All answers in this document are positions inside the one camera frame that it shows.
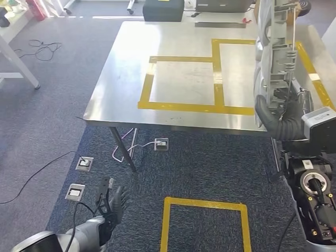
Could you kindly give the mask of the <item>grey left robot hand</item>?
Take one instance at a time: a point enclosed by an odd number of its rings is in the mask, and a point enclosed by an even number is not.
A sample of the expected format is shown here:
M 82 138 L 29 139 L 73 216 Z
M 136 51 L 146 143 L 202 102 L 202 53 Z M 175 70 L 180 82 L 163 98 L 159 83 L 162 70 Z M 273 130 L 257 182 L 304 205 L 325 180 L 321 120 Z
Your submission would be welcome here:
M 100 246 L 109 241 L 114 229 L 122 223 L 129 198 L 129 192 L 126 187 L 119 186 L 109 202 L 106 196 L 99 201 L 97 209 L 105 219 L 104 223 L 99 227 Z

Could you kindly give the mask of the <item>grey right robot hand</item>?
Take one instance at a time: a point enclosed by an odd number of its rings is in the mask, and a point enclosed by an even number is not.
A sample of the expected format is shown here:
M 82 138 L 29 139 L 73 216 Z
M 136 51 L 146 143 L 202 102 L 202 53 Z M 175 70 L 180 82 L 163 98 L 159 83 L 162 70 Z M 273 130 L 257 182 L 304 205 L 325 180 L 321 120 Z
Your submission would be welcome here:
M 268 133 L 280 141 L 304 139 L 301 117 L 314 109 L 310 92 L 304 88 L 292 94 L 279 118 L 267 108 L 266 98 L 262 95 L 256 97 L 254 108 Z

